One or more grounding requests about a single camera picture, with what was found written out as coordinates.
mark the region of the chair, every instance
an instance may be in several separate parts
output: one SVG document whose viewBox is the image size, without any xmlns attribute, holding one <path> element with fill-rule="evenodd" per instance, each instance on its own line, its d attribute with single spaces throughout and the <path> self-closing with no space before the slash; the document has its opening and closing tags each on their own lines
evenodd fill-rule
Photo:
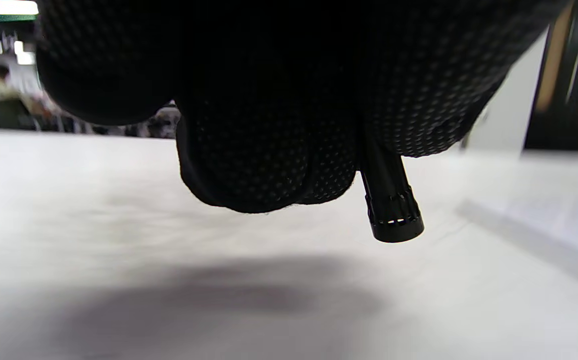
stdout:
<svg viewBox="0 0 578 360">
<path fill-rule="evenodd" d="M 19 98 L 0 100 L 0 128 L 24 129 L 25 125 L 33 125 L 37 132 L 40 131 L 40 124 L 29 114 Z"/>
</svg>

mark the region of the white wall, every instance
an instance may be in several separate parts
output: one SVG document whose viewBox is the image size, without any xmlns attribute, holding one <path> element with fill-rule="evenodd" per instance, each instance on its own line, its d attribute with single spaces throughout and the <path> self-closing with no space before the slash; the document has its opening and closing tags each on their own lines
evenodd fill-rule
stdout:
<svg viewBox="0 0 578 360">
<path fill-rule="evenodd" d="M 547 32 L 515 63 L 504 84 L 474 126 L 466 151 L 519 155 L 533 109 Z"/>
</svg>

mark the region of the table surface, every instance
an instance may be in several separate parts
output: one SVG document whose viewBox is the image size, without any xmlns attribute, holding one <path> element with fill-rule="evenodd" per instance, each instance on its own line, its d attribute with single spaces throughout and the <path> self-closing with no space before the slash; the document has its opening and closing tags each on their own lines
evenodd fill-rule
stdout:
<svg viewBox="0 0 578 360">
<path fill-rule="evenodd" d="M 0 360 L 578 360 L 578 157 L 405 164 L 392 245 L 359 180 L 237 214 L 174 141 L 0 131 Z"/>
</svg>

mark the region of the gloved hand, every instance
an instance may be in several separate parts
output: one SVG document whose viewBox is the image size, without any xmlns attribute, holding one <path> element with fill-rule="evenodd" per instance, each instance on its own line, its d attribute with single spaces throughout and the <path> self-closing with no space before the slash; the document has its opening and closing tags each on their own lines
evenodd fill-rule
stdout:
<svg viewBox="0 0 578 360">
<path fill-rule="evenodd" d="M 361 132 L 394 157 L 447 150 L 566 4 L 44 0 L 37 66 L 93 123 L 137 123 L 175 99 L 184 182 L 261 213 L 341 196 Z"/>
</svg>

